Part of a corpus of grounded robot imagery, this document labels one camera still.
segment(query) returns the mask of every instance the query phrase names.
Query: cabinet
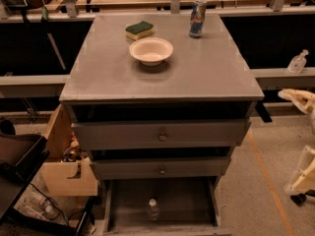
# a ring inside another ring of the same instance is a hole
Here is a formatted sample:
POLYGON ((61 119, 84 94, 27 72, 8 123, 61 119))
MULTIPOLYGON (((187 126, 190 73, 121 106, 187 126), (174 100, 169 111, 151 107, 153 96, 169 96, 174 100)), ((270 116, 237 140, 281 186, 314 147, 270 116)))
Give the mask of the cabinet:
POLYGON ((207 15, 202 38, 188 31, 188 15, 96 17, 61 93, 107 186, 107 233, 230 235, 214 189, 263 94, 217 14, 207 15), (174 47, 160 67, 128 53, 124 29, 142 20, 174 47), (150 197, 162 206, 156 223, 145 212, 150 197))

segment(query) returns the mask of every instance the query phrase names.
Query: can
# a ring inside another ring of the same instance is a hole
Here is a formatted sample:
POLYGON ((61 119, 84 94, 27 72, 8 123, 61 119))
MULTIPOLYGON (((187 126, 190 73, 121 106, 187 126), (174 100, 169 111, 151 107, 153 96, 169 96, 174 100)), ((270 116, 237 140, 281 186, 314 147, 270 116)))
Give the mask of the can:
POLYGON ((189 36, 199 38, 202 36, 202 29, 206 18, 207 2, 198 0, 193 3, 193 11, 190 16, 189 36))

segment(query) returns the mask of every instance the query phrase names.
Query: white bowl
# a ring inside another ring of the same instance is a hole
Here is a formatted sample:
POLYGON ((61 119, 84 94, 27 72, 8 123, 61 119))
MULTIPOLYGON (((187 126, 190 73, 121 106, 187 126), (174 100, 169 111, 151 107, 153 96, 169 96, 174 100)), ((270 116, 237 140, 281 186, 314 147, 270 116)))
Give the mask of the white bowl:
POLYGON ((146 66, 157 66, 173 52, 170 42, 157 38, 146 37, 133 42, 129 48, 131 56, 146 66))

